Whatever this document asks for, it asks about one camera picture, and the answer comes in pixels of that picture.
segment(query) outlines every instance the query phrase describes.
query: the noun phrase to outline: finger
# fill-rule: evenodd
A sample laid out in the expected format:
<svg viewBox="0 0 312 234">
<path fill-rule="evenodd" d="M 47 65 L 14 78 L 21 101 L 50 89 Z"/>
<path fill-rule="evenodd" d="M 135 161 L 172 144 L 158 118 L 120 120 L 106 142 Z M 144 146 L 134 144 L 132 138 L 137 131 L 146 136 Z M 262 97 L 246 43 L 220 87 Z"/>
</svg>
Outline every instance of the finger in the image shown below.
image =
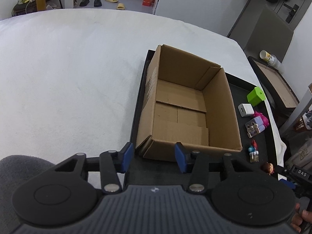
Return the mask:
<svg viewBox="0 0 312 234">
<path fill-rule="evenodd" d="M 291 222 L 293 223 L 293 224 L 295 224 L 295 225 L 300 225 L 300 224 L 302 224 L 302 218 L 301 218 L 301 216 L 299 216 L 299 214 L 298 213 L 296 213 L 296 214 L 294 214 L 294 216 L 293 216 L 293 218 L 291 219 Z"/>
<path fill-rule="evenodd" d="M 297 231 L 297 232 L 299 232 L 299 233 L 300 233 L 301 228 L 300 228 L 299 226 L 297 226 L 297 225 L 295 225 L 295 224 L 291 223 L 291 227 L 293 227 L 293 229 L 294 229 L 295 231 Z"/>
<path fill-rule="evenodd" d="M 300 208 L 300 203 L 296 203 L 296 206 L 294 207 L 294 210 L 296 211 L 296 213 L 298 213 Z"/>
<path fill-rule="evenodd" d="M 304 210 L 304 211 L 302 211 L 301 217 L 306 222 L 312 223 L 312 212 Z"/>
</svg>

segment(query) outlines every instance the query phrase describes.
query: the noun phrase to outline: pink toy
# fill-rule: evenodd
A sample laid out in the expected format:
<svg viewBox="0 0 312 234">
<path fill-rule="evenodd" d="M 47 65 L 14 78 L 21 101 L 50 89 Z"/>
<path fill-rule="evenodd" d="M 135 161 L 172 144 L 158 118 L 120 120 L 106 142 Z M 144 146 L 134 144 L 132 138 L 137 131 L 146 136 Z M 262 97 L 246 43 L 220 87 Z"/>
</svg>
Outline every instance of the pink toy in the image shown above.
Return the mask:
<svg viewBox="0 0 312 234">
<path fill-rule="evenodd" d="M 255 111 L 254 115 L 252 117 L 257 117 L 257 116 L 260 116 L 260 118 L 262 119 L 263 121 L 263 125 L 267 128 L 270 123 L 269 123 L 269 120 L 267 117 L 265 117 L 262 113 L 258 113 L 257 111 Z"/>
</svg>

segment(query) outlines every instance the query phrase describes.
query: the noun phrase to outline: gray floor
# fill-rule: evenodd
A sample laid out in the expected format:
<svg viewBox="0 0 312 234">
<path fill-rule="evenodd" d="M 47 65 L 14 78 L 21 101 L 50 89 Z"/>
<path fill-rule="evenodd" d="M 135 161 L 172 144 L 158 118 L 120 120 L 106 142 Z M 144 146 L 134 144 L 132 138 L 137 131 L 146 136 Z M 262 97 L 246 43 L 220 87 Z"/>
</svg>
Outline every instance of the gray floor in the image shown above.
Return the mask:
<svg viewBox="0 0 312 234">
<path fill-rule="evenodd" d="M 89 0 L 90 3 L 85 7 L 79 7 L 79 4 L 82 0 L 77 0 L 78 5 L 74 6 L 74 8 L 94 8 L 94 0 Z M 125 9 L 128 11 L 138 11 L 138 12 L 144 12 L 152 14 L 152 6 L 147 7 L 142 5 L 143 0 L 118 0 L 117 3 L 110 3 L 105 0 L 101 0 L 102 6 L 98 7 L 99 9 L 112 9 L 115 10 L 118 3 L 123 3 L 125 6 Z"/>
</svg>

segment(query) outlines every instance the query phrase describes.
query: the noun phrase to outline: cable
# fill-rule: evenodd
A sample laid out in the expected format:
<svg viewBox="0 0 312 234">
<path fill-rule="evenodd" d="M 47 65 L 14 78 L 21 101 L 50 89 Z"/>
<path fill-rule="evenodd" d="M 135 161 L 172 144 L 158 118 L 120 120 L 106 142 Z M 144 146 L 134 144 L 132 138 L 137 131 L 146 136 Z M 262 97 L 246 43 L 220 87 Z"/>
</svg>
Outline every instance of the cable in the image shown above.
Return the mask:
<svg viewBox="0 0 312 234">
<path fill-rule="evenodd" d="M 28 6 L 28 4 L 30 4 L 30 3 L 32 3 L 32 1 L 30 2 L 28 2 L 27 4 L 26 4 L 26 8 L 25 8 L 25 13 L 27 14 L 27 6 Z"/>
</svg>

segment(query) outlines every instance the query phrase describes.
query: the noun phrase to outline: white bed sheet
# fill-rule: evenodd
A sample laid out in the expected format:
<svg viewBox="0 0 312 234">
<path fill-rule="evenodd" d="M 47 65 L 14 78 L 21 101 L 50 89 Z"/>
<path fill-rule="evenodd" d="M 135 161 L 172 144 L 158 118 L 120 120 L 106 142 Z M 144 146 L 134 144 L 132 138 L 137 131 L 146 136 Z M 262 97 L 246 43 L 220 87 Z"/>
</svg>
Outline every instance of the white bed sheet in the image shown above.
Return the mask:
<svg viewBox="0 0 312 234">
<path fill-rule="evenodd" d="M 58 163 L 120 150 L 129 140 L 148 49 L 167 44 L 260 83 L 239 45 L 160 16 L 105 9 L 44 11 L 0 21 L 0 159 Z M 268 101 L 277 160 L 280 140 Z M 99 180 L 90 183 L 99 187 Z"/>
</svg>

